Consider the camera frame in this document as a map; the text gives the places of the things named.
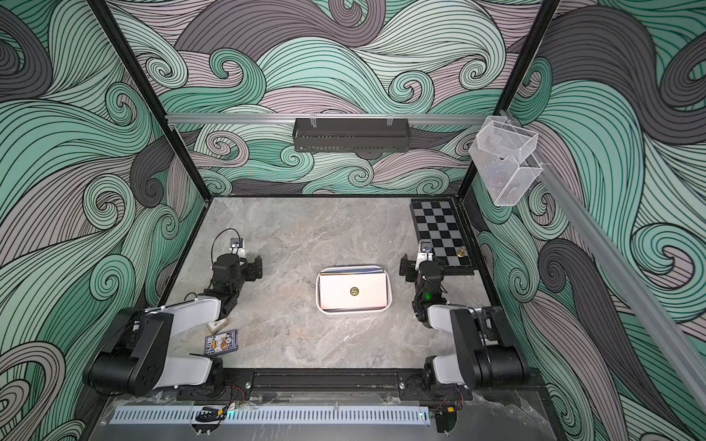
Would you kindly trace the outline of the pink envelope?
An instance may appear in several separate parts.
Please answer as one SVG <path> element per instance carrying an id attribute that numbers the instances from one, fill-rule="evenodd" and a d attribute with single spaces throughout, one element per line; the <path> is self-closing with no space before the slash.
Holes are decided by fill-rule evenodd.
<path id="1" fill-rule="evenodd" d="M 387 276 L 382 270 L 325 273 L 319 277 L 319 299 L 326 311 L 384 309 Z"/>

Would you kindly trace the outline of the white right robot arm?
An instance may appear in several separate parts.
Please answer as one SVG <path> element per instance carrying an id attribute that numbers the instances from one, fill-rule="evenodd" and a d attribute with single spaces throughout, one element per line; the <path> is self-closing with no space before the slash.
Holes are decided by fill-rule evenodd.
<path id="1" fill-rule="evenodd" d="M 502 308 L 450 303 L 443 287 L 445 267 L 433 257 L 415 262 L 402 257 L 399 274 L 415 285 L 412 308 L 417 321 L 453 339 L 452 354 L 426 359 L 421 374 L 426 390 L 445 393 L 527 380 L 528 362 Z"/>

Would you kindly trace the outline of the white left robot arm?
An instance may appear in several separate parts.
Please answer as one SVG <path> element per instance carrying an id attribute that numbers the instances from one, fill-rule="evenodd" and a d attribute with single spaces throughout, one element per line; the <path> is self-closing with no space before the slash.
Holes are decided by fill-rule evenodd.
<path id="1" fill-rule="evenodd" d="M 145 396 L 153 390 L 214 384 L 224 388 L 221 356 L 239 349 L 235 330 L 205 338 L 201 354 L 171 356 L 169 345 L 201 325 L 223 321 L 238 303 L 244 284 L 263 277 L 263 262 L 238 252 L 213 263 L 209 287 L 194 299 L 150 309 L 124 308 L 114 317 L 86 365 L 83 382 L 102 395 Z"/>

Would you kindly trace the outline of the framed card box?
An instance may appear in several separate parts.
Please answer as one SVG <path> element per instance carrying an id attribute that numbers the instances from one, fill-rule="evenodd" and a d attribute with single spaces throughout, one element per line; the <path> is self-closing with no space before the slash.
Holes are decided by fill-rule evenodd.
<path id="1" fill-rule="evenodd" d="M 226 325 L 228 325 L 228 323 L 229 323 L 228 318 L 220 319 L 219 321 L 213 322 L 213 326 L 211 327 L 211 331 L 213 333 L 217 333 L 218 331 L 223 329 Z"/>

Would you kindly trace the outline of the blue playing card box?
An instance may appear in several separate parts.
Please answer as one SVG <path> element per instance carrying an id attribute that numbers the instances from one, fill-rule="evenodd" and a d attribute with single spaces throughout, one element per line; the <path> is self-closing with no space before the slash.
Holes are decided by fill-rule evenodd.
<path id="1" fill-rule="evenodd" d="M 213 334 L 205 338 L 204 355 L 220 356 L 229 354 L 239 349 L 237 330 L 229 330 L 220 334 Z"/>

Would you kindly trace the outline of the white plastic storage box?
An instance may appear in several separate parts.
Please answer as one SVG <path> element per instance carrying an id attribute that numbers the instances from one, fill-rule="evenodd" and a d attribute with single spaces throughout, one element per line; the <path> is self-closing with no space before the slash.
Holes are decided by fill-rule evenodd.
<path id="1" fill-rule="evenodd" d="M 393 291 L 381 266 L 333 266 L 317 276 L 315 298 L 328 315 L 384 312 L 393 303 Z"/>

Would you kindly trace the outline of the black white chessboard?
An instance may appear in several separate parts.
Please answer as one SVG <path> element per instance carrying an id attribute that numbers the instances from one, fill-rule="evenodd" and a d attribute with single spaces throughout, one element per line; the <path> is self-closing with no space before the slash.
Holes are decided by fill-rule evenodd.
<path id="1" fill-rule="evenodd" d="M 417 240 L 433 243 L 434 258 L 450 276 L 472 276 L 477 264 L 471 252 L 471 241 L 461 223 L 459 211 L 449 198 L 413 198 L 410 211 Z M 465 246 L 467 257 L 459 258 L 458 250 Z"/>

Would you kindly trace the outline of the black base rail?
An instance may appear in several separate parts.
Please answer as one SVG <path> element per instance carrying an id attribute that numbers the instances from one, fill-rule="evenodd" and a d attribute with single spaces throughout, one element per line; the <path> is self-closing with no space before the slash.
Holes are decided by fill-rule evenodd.
<path id="1" fill-rule="evenodd" d="M 180 386 L 186 400 L 217 399 L 229 391 L 249 399 L 277 392 L 387 392 L 405 400 L 469 398 L 475 391 L 523 391 L 544 388 L 542 376 L 532 369 L 522 383 L 477 385 L 475 388 L 434 383 L 426 369 L 221 369 L 200 386 Z"/>

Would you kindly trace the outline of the black wall shelf tray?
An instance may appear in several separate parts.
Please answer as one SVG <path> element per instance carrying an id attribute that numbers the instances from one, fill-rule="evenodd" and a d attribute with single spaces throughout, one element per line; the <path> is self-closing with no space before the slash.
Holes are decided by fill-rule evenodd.
<path id="1" fill-rule="evenodd" d="M 292 138 L 301 153 L 398 153 L 411 144 L 407 119 L 296 119 Z"/>

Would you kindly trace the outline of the clear acrylic wall bin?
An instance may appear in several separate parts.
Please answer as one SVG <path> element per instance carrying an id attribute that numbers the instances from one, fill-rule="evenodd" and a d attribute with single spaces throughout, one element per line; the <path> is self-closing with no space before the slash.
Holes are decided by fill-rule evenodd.
<path id="1" fill-rule="evenodd" d="M 518 204 L 542 174 L 535 156 L 539 134 L 507 117 L 487 117 L 469 150 L 477 173 L 498 207 Z"/>

